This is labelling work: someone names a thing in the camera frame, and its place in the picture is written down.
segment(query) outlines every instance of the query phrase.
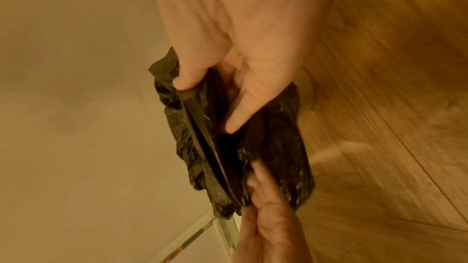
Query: wall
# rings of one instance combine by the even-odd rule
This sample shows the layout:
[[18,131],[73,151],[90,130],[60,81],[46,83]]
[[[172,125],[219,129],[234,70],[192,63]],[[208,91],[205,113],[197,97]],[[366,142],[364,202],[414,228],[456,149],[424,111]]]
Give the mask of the wall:
[[155,0],[0,0],[0,262],[146,262],[211,212],[147,68]]

